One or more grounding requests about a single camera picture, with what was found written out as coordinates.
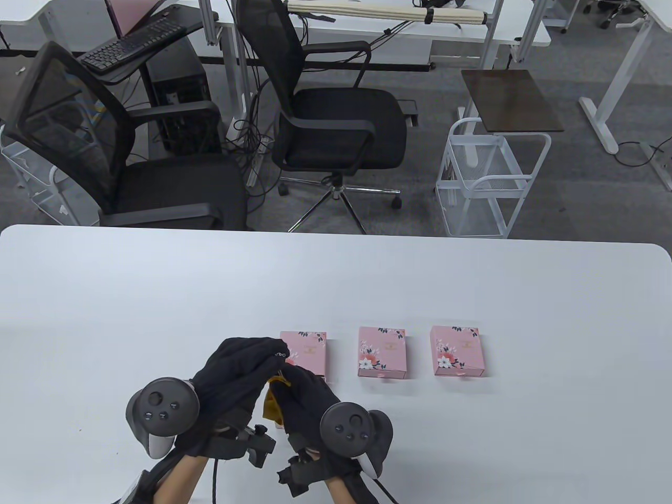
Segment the person's right hand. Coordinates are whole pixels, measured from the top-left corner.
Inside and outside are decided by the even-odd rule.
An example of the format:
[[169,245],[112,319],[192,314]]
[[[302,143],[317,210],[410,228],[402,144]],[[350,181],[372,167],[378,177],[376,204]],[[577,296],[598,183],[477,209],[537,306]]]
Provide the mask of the person's right hand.
[[328,408],[339,403],[322,377],[284,362],[267,384],[262,417],[281,425],[292,441],[300,444],[298,453],[301,456],[311,461],[326,461],[330,477],[362,472],[357,461],[336,455],[322,441],[322,416]]

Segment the person's left hand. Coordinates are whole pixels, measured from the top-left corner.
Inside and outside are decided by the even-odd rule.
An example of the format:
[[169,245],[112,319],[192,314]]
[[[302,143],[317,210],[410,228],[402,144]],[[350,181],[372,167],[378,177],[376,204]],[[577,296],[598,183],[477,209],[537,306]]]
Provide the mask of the person's left hand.
[[281,339],[225,339],[191,379],[199,414],[194,425],[177,436],[175,447],[188,456],[204,456],[214,437],[237,437],[247,427],[267,380],[278,374],[288,356]]

